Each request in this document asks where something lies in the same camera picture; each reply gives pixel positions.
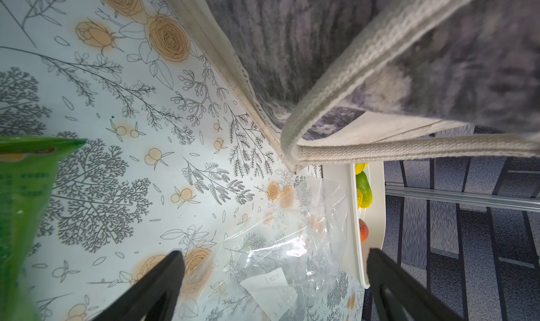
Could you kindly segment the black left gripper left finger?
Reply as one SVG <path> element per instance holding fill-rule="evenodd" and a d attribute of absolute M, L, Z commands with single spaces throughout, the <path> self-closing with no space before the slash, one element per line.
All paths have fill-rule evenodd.
<path fill-rule="evenodd" d="M 182 253 L 171 252 L 96 319 L 171 320 L 184 273 L 185 263 Z"/>

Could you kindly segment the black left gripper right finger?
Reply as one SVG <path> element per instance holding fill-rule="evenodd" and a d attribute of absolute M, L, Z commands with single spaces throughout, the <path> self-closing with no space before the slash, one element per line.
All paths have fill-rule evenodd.
<path fill-rule="evenodd" d="M 461 320 L 380 249 L 370 249 L 367 274 L 381 320 Z"/>

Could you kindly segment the clear zip-top bag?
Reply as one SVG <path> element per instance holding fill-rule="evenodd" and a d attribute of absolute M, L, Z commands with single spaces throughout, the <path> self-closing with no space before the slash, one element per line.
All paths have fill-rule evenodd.
<path fill-rule="evenodd" d="M 304 320 L 343 275 L 349 193 L 307 177 L 185 257 L 176 320 Z"/>

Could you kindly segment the yellow mango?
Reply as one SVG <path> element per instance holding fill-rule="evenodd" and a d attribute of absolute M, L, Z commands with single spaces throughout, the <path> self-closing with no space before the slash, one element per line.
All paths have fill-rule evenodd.
<path fill-rule="evenodd" d="M 356 163 L 355 164 L 355 174 L 358 175 L 362 173 L 365 169 L 365 167 L 368 166 L 368 163 Z"/>

